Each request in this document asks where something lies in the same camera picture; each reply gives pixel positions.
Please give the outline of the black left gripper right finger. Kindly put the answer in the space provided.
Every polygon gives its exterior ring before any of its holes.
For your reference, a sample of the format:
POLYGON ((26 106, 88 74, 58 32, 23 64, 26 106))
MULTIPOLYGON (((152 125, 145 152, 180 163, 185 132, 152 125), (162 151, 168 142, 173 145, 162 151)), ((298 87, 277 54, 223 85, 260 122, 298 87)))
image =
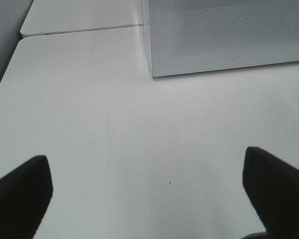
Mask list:
POLYGON ((269 238, 299 239, 299 169, 249 146, 242 184, 269 238))

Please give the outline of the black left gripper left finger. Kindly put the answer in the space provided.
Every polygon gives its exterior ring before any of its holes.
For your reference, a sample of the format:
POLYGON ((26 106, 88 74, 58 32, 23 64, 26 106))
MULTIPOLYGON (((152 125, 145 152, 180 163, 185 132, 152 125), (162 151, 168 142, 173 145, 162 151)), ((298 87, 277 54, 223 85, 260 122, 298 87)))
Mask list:
POLYGON ((32 239, 53 195, 48 159, 37 155, 0 178, 0 239, 32 239))

